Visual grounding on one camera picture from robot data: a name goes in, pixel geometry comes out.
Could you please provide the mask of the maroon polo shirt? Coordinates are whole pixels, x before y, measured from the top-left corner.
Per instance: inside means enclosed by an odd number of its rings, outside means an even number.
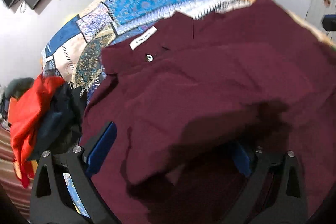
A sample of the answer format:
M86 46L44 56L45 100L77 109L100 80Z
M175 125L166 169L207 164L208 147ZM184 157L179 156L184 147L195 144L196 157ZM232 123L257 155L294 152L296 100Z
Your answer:
M247 182L239 146L293 151L308 213L335 183L335 50L272 0L180 13L101 52L83 141L117 138L93 183L122 223L218 223Z

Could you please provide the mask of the dark navy folded garment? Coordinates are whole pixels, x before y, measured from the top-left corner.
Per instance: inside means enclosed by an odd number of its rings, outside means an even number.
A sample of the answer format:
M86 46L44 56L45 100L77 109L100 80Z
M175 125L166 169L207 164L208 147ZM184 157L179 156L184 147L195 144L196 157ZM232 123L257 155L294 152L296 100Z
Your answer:
M87 93L81 87L64 83L53 95L49 111L43 116L37 141L28 160L38 161L46 150L63 154L79 143Z

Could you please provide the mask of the red folded garment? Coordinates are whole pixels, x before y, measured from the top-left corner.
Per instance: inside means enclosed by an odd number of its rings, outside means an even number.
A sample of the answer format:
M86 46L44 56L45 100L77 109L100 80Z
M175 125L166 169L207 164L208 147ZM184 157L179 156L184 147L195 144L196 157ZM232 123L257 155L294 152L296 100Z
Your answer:
M11 110L10 143L14 167L23 188L28 188L34 170L28 158L37 142L42 117L48 112L56 90L65 83L59 76L39 75Z

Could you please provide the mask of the striped red curtain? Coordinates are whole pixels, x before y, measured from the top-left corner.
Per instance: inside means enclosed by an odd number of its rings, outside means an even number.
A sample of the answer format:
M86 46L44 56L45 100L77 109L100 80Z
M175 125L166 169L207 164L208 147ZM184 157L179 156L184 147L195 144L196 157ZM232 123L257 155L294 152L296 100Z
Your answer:
M14 170L14 153L10 145L10 133L1 128L0 139L1 185L11 202L27 220L30 219L31 186L23 188Z

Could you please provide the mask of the blue patchwork bedspread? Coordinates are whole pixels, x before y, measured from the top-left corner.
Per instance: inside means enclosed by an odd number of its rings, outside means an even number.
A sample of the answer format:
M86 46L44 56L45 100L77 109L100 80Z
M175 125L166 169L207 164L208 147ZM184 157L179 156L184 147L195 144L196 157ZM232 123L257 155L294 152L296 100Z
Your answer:
M70 81L87 93L81 142L113 121L117 136L94 183L123 223L147 223L148 209L126 191L124 168L136 180L159 170L205 97L194 99L186 70L202 70L187 50L219 34L214 21L255 0L95 0L46 45L44 60L56 68L56 51L76 35L79 50Z

